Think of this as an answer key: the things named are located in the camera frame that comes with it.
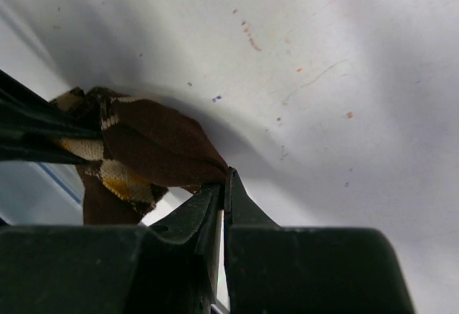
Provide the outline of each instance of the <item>stained surface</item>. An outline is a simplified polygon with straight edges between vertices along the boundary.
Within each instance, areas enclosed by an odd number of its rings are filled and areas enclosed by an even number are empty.
[[[418,312],[455,313],[457,26],[459,0],[0,0],[0,68],[183,110],[277,223],[382,230]]]

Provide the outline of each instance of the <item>red stain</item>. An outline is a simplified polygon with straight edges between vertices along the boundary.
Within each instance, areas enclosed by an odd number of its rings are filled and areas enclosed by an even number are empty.
[[[256,43],[253,41],[253,38],[249,38],[249,42],[250,42],[250,45],[252,45],[252,47],[257,50],[258,52],[261,51],[261,49],[258,47],[258,45],[256,45]]]

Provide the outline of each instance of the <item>folded fabric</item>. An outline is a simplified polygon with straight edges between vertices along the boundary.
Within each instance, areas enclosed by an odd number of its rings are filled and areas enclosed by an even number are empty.
[[[200,124],[175,109],[102,87],[86,95],[75,88],[51,103],[101,129],[100,140],[55,141],[87,160],[76,166],[85,224],[137,224],[168,187],[194,194],[226,179],[227,164]]]

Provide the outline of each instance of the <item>brown cloth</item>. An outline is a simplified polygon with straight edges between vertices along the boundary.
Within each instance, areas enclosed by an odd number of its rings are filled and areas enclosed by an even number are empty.
[[[194,119],[152,100],[95,87],[75,88],[51,103],[88,124],[100,140],[56,143],[88,160],[76,166],[85,186],[85,224],[137,224],[168,191],[196,193],[224,183],[227,164]]]

